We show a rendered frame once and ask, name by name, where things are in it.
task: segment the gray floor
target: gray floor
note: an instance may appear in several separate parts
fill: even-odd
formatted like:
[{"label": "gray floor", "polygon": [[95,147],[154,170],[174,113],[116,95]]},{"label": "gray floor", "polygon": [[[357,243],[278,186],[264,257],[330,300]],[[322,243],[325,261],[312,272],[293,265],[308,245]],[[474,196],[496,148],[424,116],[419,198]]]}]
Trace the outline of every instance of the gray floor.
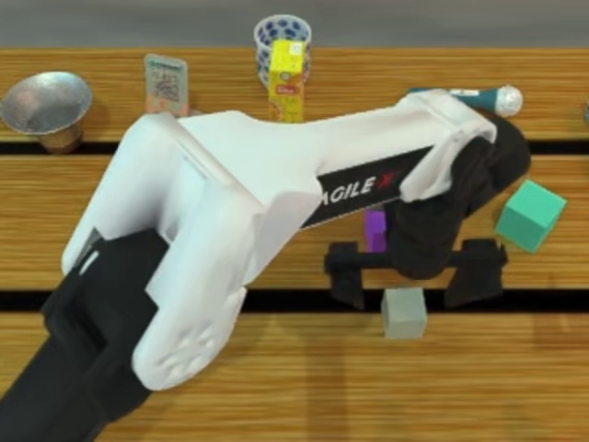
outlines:
[{"label": "gray floor", "polygon": [[243,46],[276,13],[322,46],[589,46],[589,0],[2,0],[0,46]]}]

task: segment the wooden table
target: wooden table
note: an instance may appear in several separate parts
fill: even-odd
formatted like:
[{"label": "wooden table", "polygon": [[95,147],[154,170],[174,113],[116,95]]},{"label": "wooden table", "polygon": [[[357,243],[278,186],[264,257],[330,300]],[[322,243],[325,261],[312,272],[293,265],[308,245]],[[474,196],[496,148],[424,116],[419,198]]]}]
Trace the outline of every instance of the wooden table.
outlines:
[{"label": "wooden table", "polygon": [[[87,79],[96,102],[86,137],[116,141],[143,110],[143,56],[153,50],[0,50],[0,93],[43,70]],[[191,68],[191,105],[266,117],[250,49],[156,50]],[[396,101],[408,87],[497,87],[525,94],[514,121],[532,139],[588,135],[589,50],[316,49],[309,120]],[[1,140],[22,138],[0,128]],[[109,161],[101,156],[0,156],[0,290],[50,290],[78,217]],[[508,287],[589,287],[589,157],[534,157],[530,177],[569,199],[542,249],[509,246]],[[492,235],[509,193],[462,230]],[[253,284],[325,288],[328,243],[362,241],[351,215],[301,233]],[[443,287],[449,274],[427,282]],[[368,272],[368,288],[407,283]],[[588,315],[432,315],[426,338],[385,341],[378,315],[243,315],[226,349],[198,378],[157,393],[114,425],[109,442],[572,442],[589,439]],[[39,315],[0,313],[0,390],[44,331]]]}]

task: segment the white robotic arm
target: white robotic arm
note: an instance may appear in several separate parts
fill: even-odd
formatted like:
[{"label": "white robotic arm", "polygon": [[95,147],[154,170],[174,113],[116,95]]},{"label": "white robotic arm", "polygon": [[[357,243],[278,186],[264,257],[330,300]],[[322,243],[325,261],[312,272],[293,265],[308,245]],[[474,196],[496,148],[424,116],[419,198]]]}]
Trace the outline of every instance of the white robotic arm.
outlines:
[{"label": "white robotic arm", "polygon": [[[345,182],[346,170],[422,152],[398,193],[407,202],[427,199],[449,189],[454,159],[478,136],[493,142],[494,124],[441,89],[302,124],[238,111],[145,115],[122,138],[62,269],[72,271],[96,238],[156,228],[169,249],[147,287],[158,312],[134,350],[133,369],[148,389],[169,389],[223,349],[246,286],[298,230],[358,210],[345,200],[375,191],[375,180],[360,190]],[[328,176],[339,198],[324,189]],[[307,223],[327,205],[335,209]]]}]

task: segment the juice box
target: juice box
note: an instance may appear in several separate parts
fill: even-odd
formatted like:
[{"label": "juice box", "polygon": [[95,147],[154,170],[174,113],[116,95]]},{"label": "juice box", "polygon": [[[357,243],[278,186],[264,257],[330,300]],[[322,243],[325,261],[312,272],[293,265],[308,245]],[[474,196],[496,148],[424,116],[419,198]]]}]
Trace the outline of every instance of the juice box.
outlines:
[{"label": "juice box", "polygon": [[272,44],[268,101],[275,122],[303,122],[305,44],[276,40]]}]

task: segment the purple cube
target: purple cube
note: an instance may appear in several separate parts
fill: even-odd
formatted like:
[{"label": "purple cube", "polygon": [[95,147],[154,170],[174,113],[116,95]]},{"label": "purple cube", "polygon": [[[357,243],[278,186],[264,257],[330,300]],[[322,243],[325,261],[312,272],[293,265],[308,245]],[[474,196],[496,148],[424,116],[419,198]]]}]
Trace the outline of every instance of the purple cube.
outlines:
[{"label": "purple cube", "polygon": [[386,251],[387,221],[382,210],[364,211],[364,238],[366,251]]}]

